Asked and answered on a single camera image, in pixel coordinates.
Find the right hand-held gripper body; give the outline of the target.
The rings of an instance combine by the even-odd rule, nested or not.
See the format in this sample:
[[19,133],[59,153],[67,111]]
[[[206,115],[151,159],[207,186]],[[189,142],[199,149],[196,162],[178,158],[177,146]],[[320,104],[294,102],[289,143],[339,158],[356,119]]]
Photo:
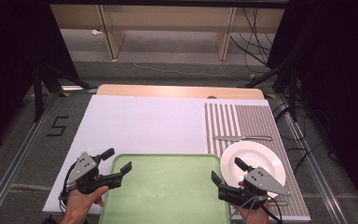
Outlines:
[[217,178],[218,199],[246,209],[257,209],[269,198],[269,193],[290,197],[290,191],[264,168],[254,168],[243,177],[243,187],[231,187]]

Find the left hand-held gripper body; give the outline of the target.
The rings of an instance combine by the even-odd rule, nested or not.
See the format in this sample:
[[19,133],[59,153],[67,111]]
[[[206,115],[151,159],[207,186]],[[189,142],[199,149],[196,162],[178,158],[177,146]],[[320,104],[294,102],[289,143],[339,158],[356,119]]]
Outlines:
[[96,189],[107,186],[110,189],[119,188],[122,179],[119,172],[111,175],[101,175],[99,164],[102,161],[100,155],[91,157],[83,151],[70,169],[64,179],[63,194],[68,195],[73,189],[77,189],[83,194],[91,194]]

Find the white round plate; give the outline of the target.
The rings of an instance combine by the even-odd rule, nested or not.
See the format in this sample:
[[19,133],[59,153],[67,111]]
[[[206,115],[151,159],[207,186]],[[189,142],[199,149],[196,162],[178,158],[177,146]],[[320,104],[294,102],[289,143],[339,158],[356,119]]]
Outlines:
[[[248,166],[249,171],[244,172],[234,162],[235,158],[241,158]],[[221,173],[227,184],[237,187],[243,181],[245,174],[254,168],[262,167],[283,186],[286,181],[286,173],[279,157],[268,147],[251,141],[241,141],[229,146],[222,154],[220,160]],[[269,193],[269,197],[275,198],[278,194]]]

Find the green placemat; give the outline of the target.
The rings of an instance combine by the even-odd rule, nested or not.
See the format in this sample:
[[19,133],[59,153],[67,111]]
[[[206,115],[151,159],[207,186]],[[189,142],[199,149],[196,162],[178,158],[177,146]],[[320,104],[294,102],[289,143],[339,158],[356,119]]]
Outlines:
[[123,154],[112,171],[127,163],[122,186],[104,196],[99,224],[229,224],[211,177],[220,172],[214,155]]

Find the person's left hand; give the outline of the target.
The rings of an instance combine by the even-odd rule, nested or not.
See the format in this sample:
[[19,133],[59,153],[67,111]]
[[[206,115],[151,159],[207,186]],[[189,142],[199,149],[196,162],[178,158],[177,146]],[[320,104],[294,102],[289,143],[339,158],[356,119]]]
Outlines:
[[69,193],[64,217],[86,218],[94,204],[104,207],[103,196],[109,190],[107,186],[96,189],[91,194],[83,194],[77,189]]

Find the person's right hand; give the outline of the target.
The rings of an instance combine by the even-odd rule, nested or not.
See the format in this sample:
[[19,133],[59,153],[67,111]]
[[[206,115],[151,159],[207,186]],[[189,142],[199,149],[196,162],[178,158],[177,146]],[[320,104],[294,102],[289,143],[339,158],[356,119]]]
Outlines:
[[234,205],[234,207],[240,212],[245,224],[269,224],[269,215],[262,208],[253,210],[245,209],[237,205]]

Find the metal table knife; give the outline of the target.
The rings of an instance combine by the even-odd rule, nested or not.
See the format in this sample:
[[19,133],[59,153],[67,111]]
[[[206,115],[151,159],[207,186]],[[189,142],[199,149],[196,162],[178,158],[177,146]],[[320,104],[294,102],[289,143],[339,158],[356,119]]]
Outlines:
[[272,141],[271,136],[214,136],[213,139],[218,139],[222,141],[241,141],[241,140],[265,140]]

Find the striped grey placemat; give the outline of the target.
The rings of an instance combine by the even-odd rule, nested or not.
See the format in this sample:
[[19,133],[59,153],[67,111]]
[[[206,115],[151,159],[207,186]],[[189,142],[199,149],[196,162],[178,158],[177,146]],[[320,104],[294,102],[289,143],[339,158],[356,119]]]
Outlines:
[[[204,105],[206,150],[221,158],[223,152],[232,144],[251,141],[271,149],[281,160],[286,173],[285,187],[291,192],[290,197],[276,196],[276,202],[288,202],[288,206],[271,206],[275,216],[281,216],[286,223],[309,222],[310,213],[304,202],[290,162],[273,119],[269,104],[261,105]],[[237,142],[213,139],[214,136],[271,136],[272,141],[241,140]]]

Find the black metal stand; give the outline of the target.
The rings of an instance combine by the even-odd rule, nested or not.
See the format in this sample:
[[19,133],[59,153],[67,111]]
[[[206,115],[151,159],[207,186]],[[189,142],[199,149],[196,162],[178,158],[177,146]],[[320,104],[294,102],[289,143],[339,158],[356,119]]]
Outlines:
[[293,121],[297,121],[296,117],[296,73],[294,67],[289,63],[282,63],[277,67],[271,69],[266,74],[262,75],[250,83],[242,85],[243,88],[254,88],[258,84],[276,76],[272,89],[275,93],[283,93],[285,89],[289,90],[288,106],[281,112],[281,115],[288,112]]
[[75,69],[71,72],[66,72],[58,66],[51,63],[35,63],[33,65],[34,78],[34,101],[35,101],[35,116],[34,122],[40,120],[44,113],[44,102],[42,96],[42,85],[45,85],[49,92],[62,93],[63,87],[59,82],[59,78],[67,79],[70,82],[80,86],[83,89],[95,89],[95,86],[82,81]]

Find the black curtain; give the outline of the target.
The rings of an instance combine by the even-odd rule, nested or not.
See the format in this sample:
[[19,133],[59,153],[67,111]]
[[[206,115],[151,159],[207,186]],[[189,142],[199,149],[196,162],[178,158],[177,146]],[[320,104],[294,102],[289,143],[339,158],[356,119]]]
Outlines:
[[34,82],[51,91],[60,77],[77,79],[68,49],[45,0],[0,0],[0,134]]
[[310,107],[358,190],[358,0],[288,0],[268,64],[280,64],[310,20],[314,33],[296,58]]

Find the beige wooden desk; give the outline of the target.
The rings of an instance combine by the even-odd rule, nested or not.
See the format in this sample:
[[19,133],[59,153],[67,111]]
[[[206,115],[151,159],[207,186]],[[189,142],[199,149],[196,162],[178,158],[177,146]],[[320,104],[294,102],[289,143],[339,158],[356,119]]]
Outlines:
[[224,61],[230,35],[248,33],[254,24],[260,34],[275,34],[283,11],[257,7],[156,7],[69,5],[50,6],[62,29],[102,30],[112,60],[124,49],[128,31],[212,32],[218,58]]

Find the metal floor rail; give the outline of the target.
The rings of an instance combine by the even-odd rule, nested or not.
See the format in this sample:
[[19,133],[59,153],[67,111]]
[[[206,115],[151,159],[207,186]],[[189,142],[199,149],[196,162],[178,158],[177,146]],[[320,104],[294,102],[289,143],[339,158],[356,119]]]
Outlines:
[[24,141],[13,161],[8,166],[7,171],[0,181],[0,207],[6,198],[8,191],[16,179],[21,167],[23,166],[31,148],[33,147],[34,141],[38,136],[39,131],[45,123],[46,117],[49,110],[52,108],[54,103],[57,101],[59,95],[57,93],[51,93],[44,102],[44,108],[39,118],[33,123],[30,131],[27,133]]
[[334,224],[349,224],[343,214],[343,210],[337,200],[337,197],[334,195],[332,188],[324,177],[322,169],[320,168],[314,155],[311,153],[310,146],[305,139],[305,134],[300,130],[297,122],[292,120],[290,115],[285,112],[283,113],[283,116],[288,124],[291,135],[295,138],[296,144],[305,149],[305,152],[303,153],[304,160],[307,162],[310,175],[312,176],[321,198],[324,201],[324,205],[332,218],[332,221]]

